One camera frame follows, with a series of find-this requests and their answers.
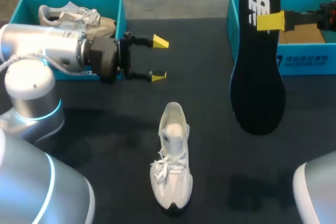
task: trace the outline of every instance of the black insole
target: black insole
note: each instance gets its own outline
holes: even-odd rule
[[[256,15],[280,12],[280,0],[239,0],[239,51],[230,84],[230,100],[240,126],[265,135],[279,125],[285,110],[285,86],[277,65],[279,31],[257,31]]]

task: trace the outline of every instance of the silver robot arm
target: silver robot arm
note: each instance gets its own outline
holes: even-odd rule
[[[97,37],[53,27],[8,24],[0,29],[0,71],[8,67],[5,86],[13,108],[0,115],[0,127],[33,143],[56,133],[64,123],[62,102],[51,68],[71,75],[95,74],[113,84],[117,75],[148,82],[165,72],[132,72],[129,47],[153,47],[153,40]]]

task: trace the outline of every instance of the white logo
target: white logo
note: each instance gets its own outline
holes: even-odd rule
[[[257,15],[269,14],[269,0],[248,0],[248,8],[253,13],[253,25],[257,24]],[[252,14],[248,15],[249,23],[252,24]]]

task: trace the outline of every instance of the blue shoe box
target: blue shoe box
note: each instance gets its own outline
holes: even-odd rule
[[[68,2],[79,7],[96,9],[102,17],[117,21],[115,38],[120,39],[126,31],[126,18],[123,0],[20,0],[9,23],[39,25],[38,9],[41,5],[60,8]],[[96,80],[97,76],[69,76],[53,70],[56,80]]]
[[[281,0],[281,10],[306,12],[319,9],[320,3],[333,0]],[[229,0],[227,33],[236,60],[239,48],[239,0]],[[336,33],[321,31],[325,44],[278,45],[278,66],[283,76],[336,74]]]

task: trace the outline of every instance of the black tabletop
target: black tabletop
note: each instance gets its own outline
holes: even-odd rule
[[[287,104],[279,127],[267,136],[249,135],[230,106],[233,60],[225,23],[129,20],[136,35],[156,33],[170,42],[166,50],[133,47],[133,69],[165,69],[167,79],[57,82],[66,121],[39,147],[91,182],[94,223],[301,223],[292,175],[336,150],[336,76],[284,77]],[[3,78],[0,86],[4,112],[11,103]],[[190,125],[193,176],[190,204],[175,219],[161,211],[150,183],[159,122],[171,101],[181,104]]]

